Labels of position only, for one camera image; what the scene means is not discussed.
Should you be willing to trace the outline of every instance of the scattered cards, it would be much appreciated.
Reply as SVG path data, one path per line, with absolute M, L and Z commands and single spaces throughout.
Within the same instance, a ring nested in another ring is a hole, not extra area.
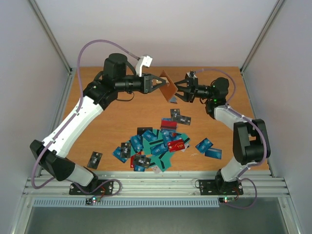
M 188 117 L 188 116 L 176 115 L 173 118 L 173 121 L 177 123 L 185 124 L 185 125 L 191 125 L 191 117 Z
M 161 169 L 157 165 L 152 167 L 152 170 L 155 172 L 155 174 L 159 174 L 161 172 Z
M 152 155 L 154 155 L 154 156 L 163 154 L 163 153 L 165 153 L 165 152 L 167 152 L 167 151 L 168 151 L 168 148 L 165 146 L 164 143 L 159 144 L 159 145 L 154 146 L 154 147 L 151 148 L 151 153 L 152 153 Z
M 136 153 L 140 152 L 143 149 L 142 136 L 135 135 L 130 138 L 131 146 Z
M 205 152 L 205 156 L 216 158 L 216 159 L 221 159 L 222 158 L 222 150 L 210 148 Z
M 125 142 L 121 144 L 121 158 L 130 158 L 131 157 L 131 143 Z
M 187 148 L 189 148 L 189 147 L 190 147 L 190 144 L 189 144 L 189 143 L 186 143 L 186 144 L 184 144 L 184 147 L 185 147 L 185 149 L 181 150 L 182 152 L 184 152 Z
M 185 149 L 182 139 L 168 142 L 169 152 L 175 152 Z
M 174 120 L 177 115 L 180 115 L 180 109 L 170 109 L 170 115 L 171 120 Z
M 147 131 L 147 130 L 152 131 L 153 128 L 152 128 L 152 127 L 146 127 L 146 128 L 141 127 L 141 128 L 137 128 L 137 129 L 136 129 L 136 134 L 138 134 L 138 135 L 141 136 L 141 135 L 143 135 L 143 133 L 145 133 L 145 131 Z
M 99 161 L 101 160 L 101 157 L 102 157 L 103 154 L 101 153 L 98 153 L 98 152 L 93 152 L 91 154 L 91 158 L 89 160 L 89 163 L 88 163 L 88 168 L 92 168 L 92 169 L 97 169 L 98 168 L 98 164 L 99 164 Z
M 174 121 L 162 120 L 161 121 L 161 129 L 169 129 L 169 130 L 176 130 L 177 124 Z
M 147 141 L 154 141 L 158 138 L 151 130 L 146 130 L 145 133 L 142 134 L 142 137 Z
M 196 148 L 201 154 L 204 154 L 212 146 L 213 144 L 211 143 L 211 141 L 205 138 L 198 145 L 196 145 Z
M 139 154 L 134 155 L 134 160 L 133 160 L 134 165 L 148 168 L 150 166 L 150 162 L 151 162 L 151 159 L 149 157 L 146 157 L 145 155 L 139 155 Z
M 121 157 L 121 148 L 119 146 L 114 150 L 113 155 L 123 163 L 128 160 L 127 158 Z
M 134 169 L 135 172 L 144 172 L 145 168 L 144 167 L 140 167 L 138 165 L 135 165 Z

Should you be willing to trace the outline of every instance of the wooden tabletop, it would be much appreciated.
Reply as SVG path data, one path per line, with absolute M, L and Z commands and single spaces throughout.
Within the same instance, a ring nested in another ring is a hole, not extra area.
M 182 80 L 185 73 L 190 70 L 198 70 L 199 67 L 151 67 L 144 69 L 146 73 L 159 76 L 164 70 L 173 81 Z M 245 85 L 238 67 L 216 67 L 230 74 L 236 81 L 236 94 L 231 101 L 231 106 L 238 112 L 253 117 L 250 103 L 247 97 Z M 82 84 L 85 88 L 101 67 L 81 68 Z M 197 74 L 200 84 L 210 85 L 218 77 L 224 77 L 219 72 L 203 72 Z M 233 91 L 230 83 L 229 95 Z M 119 93 L 118 98 L 128 99 L 131 95 Z M 77 76 L 73 82 L 71 93 L 65 109 L 67 116 L 79 99 L 79 86 Z M 176 152 L 171 159 L 171 171 L 216 171 L 224 167 L 233 157 L 232 144 L 233 132 L 223 123 L 213 120 L 205 112 L 205 105 L 198 99 L 194 103 L 183 102 L 178 99 L 178 104 L 168 103 L 159 90 L 150 94 L 136 92 L 130 102 L 114 101 L 98 116 L 81 134 L 74 143 L 68 158 L 73 162 L 87 166 L 93 151 L 103 153 L 97 170 L 101 171 L 132 171 L 130 160 L 126 163 L 120 162 L 112 155 L 112 152 L 121 142 L 130 139 L 137 134 L 137 127 L 160 128 L 161 118 L 170 117 L 170 109 L 178 108 L 181 115 L 192 118 L 190 126 L 178 124 L 178 132 L 186 133 L 191 139 L 190 145 L 185 152 Z M 222 159 L 205 157 L 195 148 L 204 138 L 208 138 L 214 148 L 222 150 Z M 258 170 L 267 170 L 267 163 Z

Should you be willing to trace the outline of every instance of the card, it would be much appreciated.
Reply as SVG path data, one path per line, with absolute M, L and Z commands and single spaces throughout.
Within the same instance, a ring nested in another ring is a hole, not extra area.
M 186 144 L 184 144 L 184 146 L 185 146 L 185 149 L 181 150 L 182 152 L 186 151 L 186 149 L 190 147 L 190 144 L 186 143 Z
M 155 174 L 159 174 L 161 172 L 161 169 L 158 166 L 152 167 L 152 170 L 155 172 Z
M 136 129 L 136 134 L 141 136 L 141 135 L 143 135 L 143 133 L 145 133 L 146 130 L 152 131 L 153 128 L 152 127 L 140 127 L 140 128 L 137 128 Z
M 196 148 L 201 154 L 203 154 L 212 146 L 213 144 L 211 143 L 211 141 L 205 138 L 198 145 L 196 145 Z
M 160 132 L 162 134 L 162 139 L 164 141 L 165 146 L 168 147 L 168 142 L 172 141 L 170 131 L 166 129 L 161 129 Z
M 169 152 L 175 152 L 185 149 L 182 139 L 168 142 Z
M 176 115 L 176 117 L 173 118 L 173 121 L 185 125 L 191 125 L 191 117 L 188 116 Z
M 151 153 L 154 156 L 163 154 L 163 153 L 165 153 L 167 151 L 168 151 L 168 148 L 165 146 L 164 143 L 162 143 L 160 145 L 157 145 L 157 146 L 154 146 L 154 147 L 151 148 Z
M 119 146 L 114 150 L 113 155 L 123 163 L 128 160 L 127 158 L 121 157 L 121 148 Z
M 144 172 L 145 168 L 144 167 L 140 167 L 138 165 L 135 165 L 133 171 L 135 171 L 135 172 Z
M 149 157 L 146 157 L 145 155 L 139 155 L 139 154 L 134 155 L 134 160 L 133 160 L 134 165 L 144 167 L 144 168 L 149 168 L 150 162 L 151 162 L 151 159 Z
M 210 148 L 205 152 L 205 156 L 216 158 L 216 159 L 221 159 L 222 158 L 222 150 Z
M 168 120 L 162 120 L 161 121 L 161 129 L 170 129 L 170 130 L 176 130 L 177 124 L 174 121 L 168 121 Z
M 130 158 L 131 157 L 131 143 L 124 142 L 121 144 L 121 158 Z
M 182 139 L 181 133 L 174 133 L 174 132 L 171 132 L 171 133 L 170 133 L 170 136 L 171 136 L 171 141 L 174 141 L 174 140 L 181 140 L 181 139 Z
M 174 104 L 177 104 L 177 99 L 175 96 L 173 96 L 170 100 L 169 100 L 170 103 L 174 103 Z
M 177 115 L 180 115 L 180 109 L 170 109 L 170 115 L 171 120 L 174 120 Z
M 145 133 L 142 134 L 142 136 L 147 141 L 157 140 L 157 136 L 151 130 L 146 130 Z
M 130 158 L 130 168 L 134 168 L 135 165 L 133 164 L 133 160 L 135 159 L 135 155 L 131 156 Z
M 143 149 L 143 142 L 140 135 L 135 135 L 130 138 L 131 146 L 133 147 L 136 153 L 140 152 Z
M 89 163 L 88 163 L 88 168 L 92 168 L 92 169 L 97 169 L 98 168 L 98 164 L 99 164 L 99 161 L 101 160 L 101 157 L 102 157 L 103 154 L 101 153 L 98 153 L 98 152 L 93 152 L 91 154 L 91 158 L 89 160 Z
M 169 101 L 176 94 L 177 87 L 165 71 L 162 71 L 159 77 L 166 78 L 166 80 L 168 81 L 167 84 L 161 86 L 159 89 L 163 96 L 166 98 L 166 100 Z

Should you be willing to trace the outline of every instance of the blue card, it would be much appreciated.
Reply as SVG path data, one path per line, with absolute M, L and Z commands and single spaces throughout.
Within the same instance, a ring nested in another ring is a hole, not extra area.
M 133 147 L 136 153 L 140 152 L 143 149 L 143 142 L 141 141 L 140 135 L 135 135 L 130 138 L 131 146 Z
M 216 158 L 216 159 L 221 159 L 222 158 L 222 150 L 210 148 L 205 152 L 205 156 Z
M 168 147 L 168 142 L 173 141 L 171 139 L 170 131 L 168 131 L 166 129 L 161 129 L 160 132 L 162 134 L 162 139 L 164 141 L 165 146 Z
M 198 145 L 196 145 L 196 148 L 201 154 L 203 154 L 212 146 L 213 144 L 211 143 L 211 141 L 205 138 Z
M 157 140 L 157 136 L 151 130 L 146 130 L 145 133 L 142 134 L 142 136 L 147 141 Z
M 120 161 L 122 161 L 123 163 L 125 163 L 128 159 L 127 158 L 121 158 L 121 148 L 118 146 L 114 152 L 113 155 L 118 158 Z
M 151 148 L 151 153 L 152 153 L 152 155 L 154 155 L 154 156 L 163 154 L 163 153 L 165 153 L 165 152 L 167 152 L 167 151 L 168 151 L 168 148 L 165 146 L 164 143 L 159 144 L 159 145 L 154 146 L 154 147 Z
M 174 104 L 177 104 L 177 99 L 175 96 L 173 96 L 170 100 L 169 100 L 170 103 L 174 103 Z
M 135 165 L 133 171 L 135 171 L 135 172 L 144 172 L 145 168 L 141 167 L 141 166 Z

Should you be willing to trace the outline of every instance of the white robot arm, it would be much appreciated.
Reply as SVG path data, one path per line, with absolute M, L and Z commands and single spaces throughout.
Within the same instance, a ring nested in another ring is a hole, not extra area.
M 142 67 L 150 66 L 151 62 L 150 56 L 140 57 L 136 69 L 130 68 L 134 74 L 126 75 L 126 66 L 131 66 L 127 57 L 123 54 L 111 54 L 105 60 L 104 71 L 99 72 L 84 89 L 82 104 L 79 100 L 64 121 L 43 141 L 34 140 L 31 143 L 30 149 L 34 157 L 41 157 L 39 165 L 58 181 L 67 179 L 82 185 L 87 191 L 93 191 L 98 184 L 97 176 L 68 160 L 66 157 L 69 150 L 84 129 L 117 99 L 118 92 L 139 91 L 147 94 L 166 84 L 162 78 L 142 73 Z M 160 83 L 153 85 L 153 79 Z
M 270 144 L 264 121 L 245 117 L 227 104 L 225 97 L 228 94 L 229 81 L 225 78 L 217 78 L 210 86 L 200 85 L 195 72 L 191 71 L 186 74 L 184 80 L 175 84 L 178 92 L 183 92 L 183 95 L 176 93 L 177 97 L 186 102 L 200 98 L 200 102 L 206 105 L 206 113 L 233 131 L 234 157 L 217 172 L 215 177 L 216 190 L 220 194 L 231 191 L 245 171 L 262 164 L 270 156 Z

